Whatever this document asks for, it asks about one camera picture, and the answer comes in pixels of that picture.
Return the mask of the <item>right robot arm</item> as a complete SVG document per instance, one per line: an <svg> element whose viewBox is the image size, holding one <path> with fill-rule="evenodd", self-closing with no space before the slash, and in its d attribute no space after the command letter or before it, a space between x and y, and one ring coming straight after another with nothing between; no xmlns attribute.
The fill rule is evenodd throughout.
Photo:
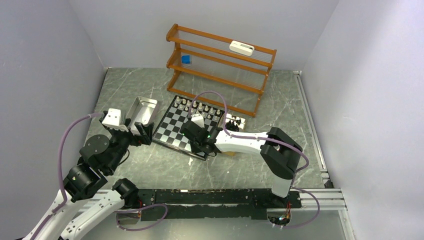
<svg viewBox="0 0 424 240"><path fill-rule="evenodd" d="M300 158L305 155L280 128L258 133L228 131L221 127L208 131L189 119L182 124L180 133L189 140L193 153L237 152L261 157L274 175L270 202L275 207L288 202Z"/></svg>

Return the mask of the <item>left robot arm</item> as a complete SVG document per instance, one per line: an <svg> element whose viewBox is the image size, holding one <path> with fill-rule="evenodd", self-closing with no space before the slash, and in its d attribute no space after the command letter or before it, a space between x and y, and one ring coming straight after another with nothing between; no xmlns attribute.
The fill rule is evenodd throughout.
<svg viewBox="0 0 424 240"><path fill-rule="evenodd" d="M112 189L89 209L78 211L108 182L120 165L129 146L150 145L154 124L136 124L138 134L111 129L111 138L98 134L80 149L80 158L62 181L59 191L42 219L24 237L26 240L80 240L112 213L137 213L145 206L139 189L127 178L119 179Z"/></svg>

